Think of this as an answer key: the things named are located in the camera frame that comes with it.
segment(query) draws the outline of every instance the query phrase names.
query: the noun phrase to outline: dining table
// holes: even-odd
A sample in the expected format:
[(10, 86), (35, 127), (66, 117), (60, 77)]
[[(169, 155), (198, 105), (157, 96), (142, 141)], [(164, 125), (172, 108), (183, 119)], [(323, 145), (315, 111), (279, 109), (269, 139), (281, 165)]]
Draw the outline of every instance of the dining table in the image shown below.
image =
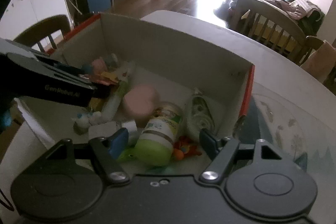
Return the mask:
[[(316, 181), (318, 195), (309, 217), (318, 224), (336, 223), (336, 96), (293, 62), (232, 30), (166, 10), (141, 20), (213, 43), (255, 65), (252, 96), (267, 134), (293, 158), (305, 155), (306, 171)], [(13, 179), (47, 150), (36, 137), (40, 126), (24, 122), (0, 163), (1, 189), (9, 199)], [(4, 224), (18, 218), (1, 207), (0, 216)]]

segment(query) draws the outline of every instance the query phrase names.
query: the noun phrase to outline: metal screw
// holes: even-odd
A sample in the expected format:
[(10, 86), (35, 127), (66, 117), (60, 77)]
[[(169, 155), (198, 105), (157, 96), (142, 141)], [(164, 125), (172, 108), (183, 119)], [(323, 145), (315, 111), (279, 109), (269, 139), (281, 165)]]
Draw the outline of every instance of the metal screw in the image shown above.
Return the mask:
[(152, 182), (150, 183), (150, 185), (153, 186), (153, 187), (159, 187), (159, 186), (160, 186), (160, 183), (158, 183), (157, 181), (152, 181)]
[(127, 178), (127, 175), (124, 172), (113, 172), (110, 174), (110, 178), (119, 181)]
[(219, 175), (213, 171), (205, 171), (202, 173), (202, 177), (206, 180), (215, 180), (219, 177)]
[(167, 179), (160, 180), (160, 184), (162, 184), (162, 185), (166, 185), (168, 183), (169, 183), (169, 180), (167, 180)]

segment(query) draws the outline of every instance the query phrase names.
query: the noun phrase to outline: cardboard box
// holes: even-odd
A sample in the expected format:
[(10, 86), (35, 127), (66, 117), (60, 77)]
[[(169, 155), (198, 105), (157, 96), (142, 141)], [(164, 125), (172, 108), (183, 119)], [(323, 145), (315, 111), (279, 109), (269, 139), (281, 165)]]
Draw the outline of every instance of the cardboard box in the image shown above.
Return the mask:
[[(66, 43), (52, 57), (75, 67), (100, 56), (117, 54), (134, 61), (131, 86), (148, 83), (162, 101), (184, 108), (195, 87), (206, 96), (215, 121), (215, 134), (232, 135), (246, 115), (252, 91), (254, 65), (210, 42), (149, 22), (113, 14), (96, 15), (66, 36)], [(73, 131), (71, 117), (83, 109), (35, 98), (23, 98), (24, 118), (49, 148), (62, 138), (74, 143), (88, 141), (88, 135)], [(176, 164), (174, 172), (196, 173), (209, 159), (191, 157)], [(129, 173), (144, 171), (140, 165), (124, 166)]]

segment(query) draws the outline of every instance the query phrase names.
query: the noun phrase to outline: orange toy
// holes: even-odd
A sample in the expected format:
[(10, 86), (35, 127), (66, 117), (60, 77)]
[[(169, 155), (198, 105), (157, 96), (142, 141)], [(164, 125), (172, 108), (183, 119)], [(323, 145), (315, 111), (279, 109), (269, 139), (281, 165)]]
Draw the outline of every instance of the orange toy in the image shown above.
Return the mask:
[(179, 137), (178, 141), (174, 143), (173, 156), (175, 160), (183, 160), (186, 157), (194, 155), (202, 155), (202, 153), (197, 150), (197, 145), (187, 136)]

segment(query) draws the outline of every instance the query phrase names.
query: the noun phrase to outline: black cable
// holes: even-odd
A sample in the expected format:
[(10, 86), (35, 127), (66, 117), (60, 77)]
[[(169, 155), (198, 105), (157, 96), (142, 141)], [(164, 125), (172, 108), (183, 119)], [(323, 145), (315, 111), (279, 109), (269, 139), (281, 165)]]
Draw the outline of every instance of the black cable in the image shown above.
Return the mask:
[(1, 193), (1, 195), (3, 196), (3, 198), (6, 200), (6, 202), (8, 203), (8, 204), (6, 204), (5, 202), (3, 202), (3, 201), (0, 199), (0, 204), (1, 204), (2, 206), (4, 206), (6, 209), (8, 209), (9, 211), (14, 212), (15, 209), (14, 209), (12, 203), (8, 200), (8, 198), (6, 198), (6, 196), (5, 196), (5, 194), (3, 193), (3, 191), (1, 190), (1, 188), (0, 188), (0, 193)]

